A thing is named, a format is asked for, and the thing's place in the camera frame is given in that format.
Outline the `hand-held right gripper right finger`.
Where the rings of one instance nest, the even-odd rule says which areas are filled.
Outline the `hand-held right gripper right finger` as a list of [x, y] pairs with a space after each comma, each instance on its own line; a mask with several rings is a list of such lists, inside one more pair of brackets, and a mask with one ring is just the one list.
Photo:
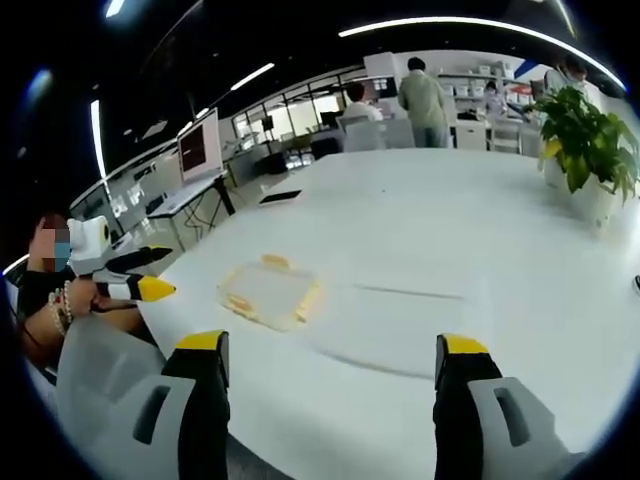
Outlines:
[[562, 479], [586, 458], [559, 438], [555, 416], [479, 341], [436, 339], [436, 479]]

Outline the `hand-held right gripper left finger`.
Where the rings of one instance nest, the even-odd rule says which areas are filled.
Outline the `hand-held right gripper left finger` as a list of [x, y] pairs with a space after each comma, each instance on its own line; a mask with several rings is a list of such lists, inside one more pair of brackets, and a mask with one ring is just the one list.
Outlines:
[[164, 357], [96, 316], [72, 324], [58, 364], [58, 418], [100, 478], [226, 478], [219, 344]]

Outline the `person's left hand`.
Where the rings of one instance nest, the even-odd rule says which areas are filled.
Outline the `person's left hand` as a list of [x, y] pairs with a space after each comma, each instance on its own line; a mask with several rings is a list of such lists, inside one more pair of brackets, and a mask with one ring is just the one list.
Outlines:
[[64, 309], [69, 318], [84, 316], [95, 308], [104, 309], [107, 303], [108, 298], [100, 294], [92, 280], [76, 278], [64, 285]]

